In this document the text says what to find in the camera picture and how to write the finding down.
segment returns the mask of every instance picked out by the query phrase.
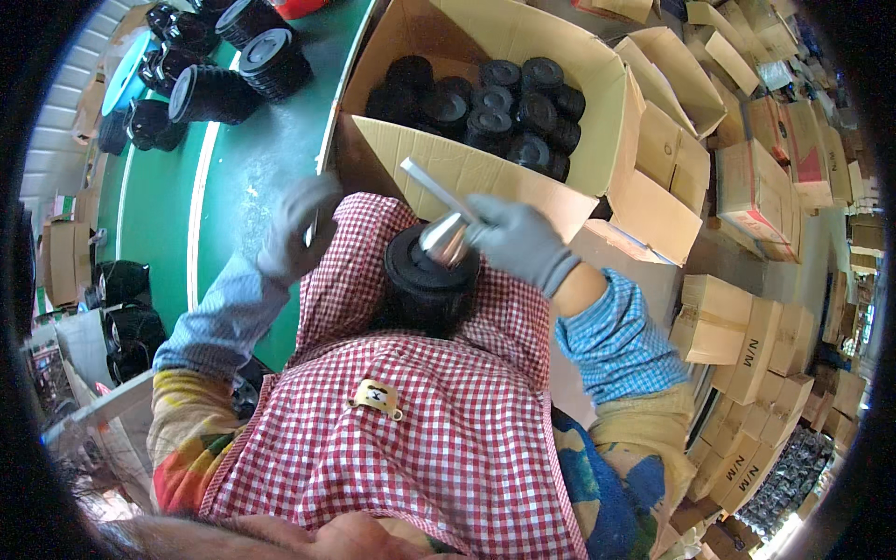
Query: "yellow sleeve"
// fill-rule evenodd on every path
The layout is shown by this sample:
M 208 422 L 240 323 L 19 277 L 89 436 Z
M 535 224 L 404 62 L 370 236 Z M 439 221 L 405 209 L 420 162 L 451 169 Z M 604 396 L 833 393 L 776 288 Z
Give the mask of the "yellow sleeve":
M 242 431 L 230 407 L 229 383 L 184 369 L 152 380 L 153 500 L 162 513 L 199 509 L 206 488 Z
M 694 416 L 690 383 L 662 392 L 606 402 L 588 434 L 598 452 L 623 478 L 644 457 L 659 456 L 666 495 L 655 510 L 661 526 L 685 496 L 696 469 L 685 456 L 687 428 Z

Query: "white stripe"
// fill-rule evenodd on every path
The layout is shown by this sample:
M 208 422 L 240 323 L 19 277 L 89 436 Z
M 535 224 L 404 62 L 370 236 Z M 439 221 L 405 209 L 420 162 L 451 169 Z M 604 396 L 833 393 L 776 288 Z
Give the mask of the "white stripe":
M 230 70 L 239 65 L 239 51 L 230 61 Z M 205 182 L 211 167 L 211 152 L 221 124 L 211 122 L 205 129 L 202 148 L 199 150 L 199 163 L 196 165 L 196 177 L 193 181 L 193 194 L 190 197 L 190 221 L 186 230 L 186 310 L 193 311 L 199 306 L 199 230 L 202 227 L 202 202 L 205 199 Z

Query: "metal handle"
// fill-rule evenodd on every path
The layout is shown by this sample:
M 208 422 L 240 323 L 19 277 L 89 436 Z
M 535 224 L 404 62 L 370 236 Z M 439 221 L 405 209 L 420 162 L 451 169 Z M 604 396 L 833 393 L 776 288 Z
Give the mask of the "metal handle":
M 454 196 L 454 193 L 436 183 L 435 179 L 430 177 L 426 170 L 420 167 L 416 161 L 411 158 L 405 158 L 401 163 L 401 168 L 404 169 L 405 173 L 424 186 L 431 195 L 447 204 L 448 208 L 459 213 L 467 223 L 482 225 L 482 220 L 479 216 Z

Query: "blue plastic basin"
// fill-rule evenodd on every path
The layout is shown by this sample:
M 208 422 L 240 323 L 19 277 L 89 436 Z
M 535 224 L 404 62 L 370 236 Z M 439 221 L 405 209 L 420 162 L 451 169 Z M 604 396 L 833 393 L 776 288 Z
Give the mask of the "blue plastic basin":
M 106 97 L 103 98 L 103 116 L 116 109 L 127 109 L 131 99 L 140 97 L 146 84 L 137 75 L 137 68 L 145 53 L 159 50 L 152 31 L 146 31 L 137 38 L 131 48 L 127 49 L 112 79 L 106 84 Z

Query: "corrugated metal wall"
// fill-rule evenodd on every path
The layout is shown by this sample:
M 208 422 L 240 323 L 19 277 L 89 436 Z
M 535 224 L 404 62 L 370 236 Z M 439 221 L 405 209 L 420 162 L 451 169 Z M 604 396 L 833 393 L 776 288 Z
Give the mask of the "corrugated metal wall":
M 87 147 L 72 138 L 78 99 L 109 37 L 127 11 L 138 4 L 145 0 L 103 2 L 59 68 L 25 158 L 21 197 L 31 208 L 52 200 L 56 193 L 75 194 L 81 187 Z

